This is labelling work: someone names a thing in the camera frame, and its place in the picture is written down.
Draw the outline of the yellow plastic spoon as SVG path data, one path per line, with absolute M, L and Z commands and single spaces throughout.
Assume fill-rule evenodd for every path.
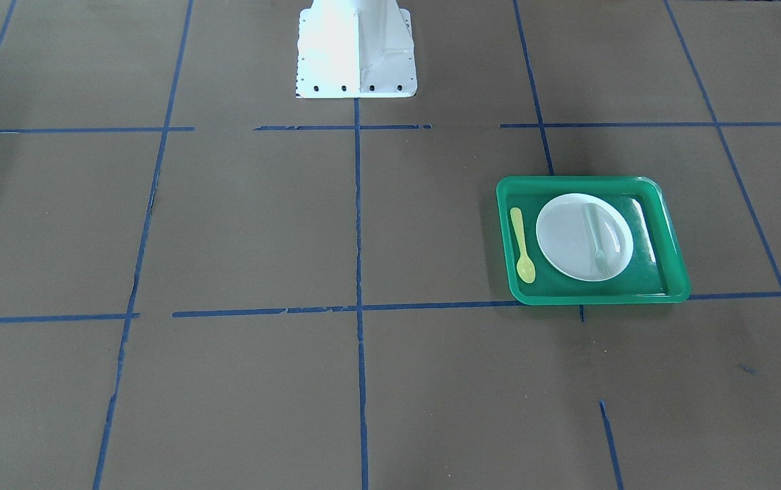
M 516 263 L 518 277 L 524 283 L 534 283 L 537 277 L 537 271 L 527 249 L 523 212 L 520 208 L 513 207 L 510 209 L 510 221 L 513 235 L 518 246 L 518 260 Z

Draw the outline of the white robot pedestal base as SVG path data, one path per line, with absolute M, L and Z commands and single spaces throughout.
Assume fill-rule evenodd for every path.
M 396 1 L 314 1 L 298 16 L 295 96 L 413 97 L 412 16 Z

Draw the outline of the pale green plastic fork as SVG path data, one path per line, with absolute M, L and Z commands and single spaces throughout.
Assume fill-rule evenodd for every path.
M 599 207 L 595 203 L 586 204 L 584 206 L 584 216 L 586 217 L 588 230 L 593 242 L 593 259 L 595 260 L 595 267 L 599 274 L 599 279 L 609 279 L 612 273 L 608 266 L 608 258 L 606 258 L 602 245 Z

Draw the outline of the white round plate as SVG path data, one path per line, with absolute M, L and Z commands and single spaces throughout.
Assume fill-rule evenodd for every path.
M 599 279 L 593 259 L 593 242 L 584 206 L 599 207 L 602 245 L 612 275 Z M 604 282 L 619 276 L 632 261 L 632 227 L 617 208 L 587 193 L 564 193 L 547 202 L 537 215 L 537 245 L 546 260 L 560 273 L 583 282 Z

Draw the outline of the green plastic tray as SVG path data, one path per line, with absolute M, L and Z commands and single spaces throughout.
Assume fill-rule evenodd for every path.
M 535 232 L 537 215 L 564 193 L 587 193 L 620 211 L 632 227 L 634 252 L 619 276 L 604 282 L 571 279 L 543 256 Z M 524 305 L 672 304 L 685 301 L 691 284 L 682 249 L 660 186 L 643 176 L 508 176 L 497 183 L 497 210 L 510 291 Z M 523 212 L 525 239 L 537 277 L 519 279 L 518 246 L 510 209 Z

